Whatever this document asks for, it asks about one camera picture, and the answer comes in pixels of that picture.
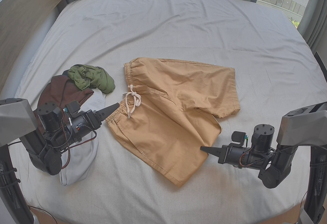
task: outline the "drawstring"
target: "drawstring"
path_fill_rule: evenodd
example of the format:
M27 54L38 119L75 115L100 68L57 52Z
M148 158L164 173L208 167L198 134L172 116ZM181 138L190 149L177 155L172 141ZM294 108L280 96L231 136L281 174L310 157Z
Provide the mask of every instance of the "drawstring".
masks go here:
M135 107L139 107L141 105L141 95L137 94L136 92L133 91L133 84L131 84L130 86L130 92L125 92L125 104L126 104L126 108L127 108L127 115L128 118L130 118L130 116L132 115L132 113L135 110ZM128 107L128 103L127 103L127 96L131 94L134 97L134 105L132 110L129 112L129 107Z

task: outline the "mattress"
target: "mattress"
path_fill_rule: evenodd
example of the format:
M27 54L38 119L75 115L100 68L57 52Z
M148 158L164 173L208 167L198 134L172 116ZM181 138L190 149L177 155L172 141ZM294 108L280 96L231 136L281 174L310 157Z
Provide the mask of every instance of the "mattress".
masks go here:
M36 107L54 75L76 63L101 66L127 91L123 64L137 57L234 67L241 110L218 119L214 146L235 130L275 127L299 107L326 101L327 84L309 47L279 10L241 0L80 0L60 13L25 72L16 97ZM36 169L22 144L10 146L27 202L70 223L257 223L300 203L308 185L309 147L299 147L289 176L267 189L258 171L217 164L209 156L178 188L123 148L108 126L85 180L61 186Z

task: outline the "brown cloth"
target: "brown cloth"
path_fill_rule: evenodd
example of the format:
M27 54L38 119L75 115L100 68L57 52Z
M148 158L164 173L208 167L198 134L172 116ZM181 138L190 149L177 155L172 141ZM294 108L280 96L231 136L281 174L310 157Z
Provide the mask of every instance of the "brown cloth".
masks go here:
M124 66L136 93L127 96L131 116L123 99L106 122L122 146L181 187L208 157L200 147L212 146L221 132L214 116L240 110L235 69L153 58Z
M66 104L73 100L77 100L82 105L92 94L93 91L89 88L81 91L76 87L75 82L66 75L53 76L50 83L48 83L40 95L38 107L46 102L53 101L58 107L63 109ZM36 114L36 110L34 111L34 115L38 122L38 128L43 133L44 128L39 116Z

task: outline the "headboard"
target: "headboard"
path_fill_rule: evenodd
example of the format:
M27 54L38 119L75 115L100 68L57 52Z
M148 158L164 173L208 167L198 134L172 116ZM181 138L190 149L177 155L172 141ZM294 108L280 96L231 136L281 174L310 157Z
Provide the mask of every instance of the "headboard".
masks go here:
M0 2L0 91L37 27L61 0L2 0Z

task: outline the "green grass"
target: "green grass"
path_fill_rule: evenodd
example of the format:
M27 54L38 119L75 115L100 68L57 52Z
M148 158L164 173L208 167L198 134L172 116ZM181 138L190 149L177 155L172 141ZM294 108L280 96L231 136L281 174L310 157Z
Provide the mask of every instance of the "green grass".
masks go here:
M295 21L295 20L291 20L291 22L294 24L294 26L295 26L296 28L298 28L298 25L300 24L300 22Z

